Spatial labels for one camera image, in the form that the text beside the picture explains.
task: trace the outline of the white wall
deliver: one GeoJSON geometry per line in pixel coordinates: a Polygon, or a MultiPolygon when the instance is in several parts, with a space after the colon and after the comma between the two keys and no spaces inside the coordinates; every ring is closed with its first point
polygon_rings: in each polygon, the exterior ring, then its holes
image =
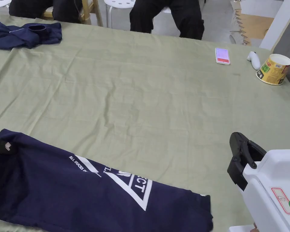
{"type": "Polygon", "coordinates": [[[276,14],[274,21],[266,33],[260,48],[273,51],[276,44],[282,37],[286,27],[290,22],[290,0],[284,0],[281,8],[276,14]]]}

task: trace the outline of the black pants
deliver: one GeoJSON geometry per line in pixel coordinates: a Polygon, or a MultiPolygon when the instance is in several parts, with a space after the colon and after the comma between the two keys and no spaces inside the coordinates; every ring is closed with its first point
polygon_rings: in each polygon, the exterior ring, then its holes
{"type": "Polygon", "coordinates": [[[54,20],[80,23],[79,11],[82,10],[82,0],[12,0],[9,14],[17,17],[40,18],[51,6],[54,7],[54,20]]]}
{"type": "Polygon", "coordinates": [[[165,7],[171,9],[180,37],[202,39],[204,21],[198,0],[136,0],[130,13],[130,30],[150,33],[153,18],[165,7]]]}

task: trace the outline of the white vr controller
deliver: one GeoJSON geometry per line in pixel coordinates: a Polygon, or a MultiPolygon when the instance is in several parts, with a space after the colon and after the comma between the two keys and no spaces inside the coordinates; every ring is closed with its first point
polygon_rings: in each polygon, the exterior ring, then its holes
{"type": "Polygon", "coordinates": [[[251,65],[254,69],[259,70],[261,67],[260,64],[260,59],[259,56],[257,55],[257,53],[255,52],[250,52],[248,57],[247,57],[248,61],[251,61],[251,65]]]}

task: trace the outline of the wooden chair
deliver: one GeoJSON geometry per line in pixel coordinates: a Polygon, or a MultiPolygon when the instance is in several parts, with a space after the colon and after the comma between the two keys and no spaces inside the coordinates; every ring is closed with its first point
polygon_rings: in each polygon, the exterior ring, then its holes
{"type": "MultiPolygon", "coordinates": [[[[81,23],[91,25],[89,13],[94,13],[97,17],[98,26],[103,27],[98,0],[82,0],[82,4],[83,4],[83,9],[79,15],[81,23]]],[[[43,13],[43,18],[46,20],[54,20],[53,7],[48,8],[43,13]]]]}

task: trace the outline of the black clip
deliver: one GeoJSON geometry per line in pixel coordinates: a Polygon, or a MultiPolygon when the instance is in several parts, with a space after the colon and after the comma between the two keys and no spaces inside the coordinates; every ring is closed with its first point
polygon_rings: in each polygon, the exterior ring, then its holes
{"type": "Polygon", "coordinates": [[[0,155],[14,155],[17,153],[17,147],[14,143],[6,142],[0,139],[0,155]]]}
{"type": "Polygon", "coordinates": [[[244,168],[248,164],[251,168],[256,169],[257,164],[255,162],[261,161],[266,151],[239,132],[231,134],[230,147],[233,158],[227,172],[233,182],[244,191],[247,186],[247,181],[243,176],[244,168]]]}

